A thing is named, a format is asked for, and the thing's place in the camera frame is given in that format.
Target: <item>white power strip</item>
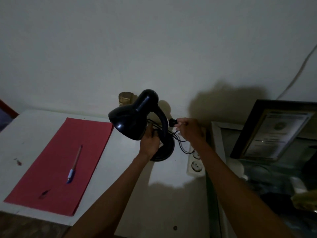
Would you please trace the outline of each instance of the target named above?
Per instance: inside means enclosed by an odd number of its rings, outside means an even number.
[[[205,176],[206,174],[203,162],[201,161],[200,156],[196,151],[194,151],[192,154],[188,156],[186,173],[189,176],[194,176],[194,177],[202,177],[202,176]]]

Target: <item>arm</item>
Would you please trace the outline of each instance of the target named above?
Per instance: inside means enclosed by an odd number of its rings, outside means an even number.
[[[149,125],[140,152],[123,174],[70,228],[65,238],[113,237],[141,171],[159,148],[159,137]]]
[[[238,237],[292,238],[290,230],[240,180],[207,144],[197,120],[181,118],[175,125],[199,153],[232,228]]]

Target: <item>red paper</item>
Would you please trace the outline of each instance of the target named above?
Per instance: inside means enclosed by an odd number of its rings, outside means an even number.
[[[67,118],[4,201],[73,216],[112,129],[111,123]],[[81,145],[74,178],[66,184]]]

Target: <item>pen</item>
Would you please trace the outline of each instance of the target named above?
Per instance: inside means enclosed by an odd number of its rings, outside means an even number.
[[[77,156],[76,156],[74,165],[73,165],[72,169],[69,171],[66,184],[69,184],[70,182],[72,182],[72,180],[73,180],[73,178],[74,178],[75,168],[76,168],[76,164],[77,164],[77,161],[78,161],[78,158],[79,158],[81,149],[82,149],[82,145],[79,147],[79,150],[78,150],[78,153],[77,153]]]

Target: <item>black plug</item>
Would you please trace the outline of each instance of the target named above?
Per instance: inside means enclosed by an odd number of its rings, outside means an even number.
[[[169,126],[172,127],[172,128],[174,127],[175,124],[178,124],[176,119],[170,119],[169,122],[170,122]]]

